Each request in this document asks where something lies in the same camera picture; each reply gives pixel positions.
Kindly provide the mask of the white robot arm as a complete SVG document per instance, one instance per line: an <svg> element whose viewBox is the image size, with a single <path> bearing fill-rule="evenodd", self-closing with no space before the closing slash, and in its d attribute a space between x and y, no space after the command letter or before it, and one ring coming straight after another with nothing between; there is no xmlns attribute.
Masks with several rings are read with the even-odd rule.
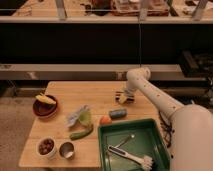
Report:
<svg viewBox="0 0 213 171"><path fill-rule="evenodd" d="M150 76L147 67L129 70L124 96L139 90L172 124L170 171L213 171L213 114L177 101L150 83Z"/></svg>

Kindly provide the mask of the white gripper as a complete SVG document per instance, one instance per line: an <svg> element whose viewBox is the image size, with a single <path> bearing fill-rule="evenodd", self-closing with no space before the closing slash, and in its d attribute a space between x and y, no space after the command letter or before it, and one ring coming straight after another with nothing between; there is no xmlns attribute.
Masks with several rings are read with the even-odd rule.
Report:
<svg viewBox="0 0 213 171"><path fill-rule="evenodd" d="M136 92L136 88L129 81L126 82L126 87L124 88L124 94L121 94L118 102L124 104L127 102L127 97L133 97Z"/></svg>

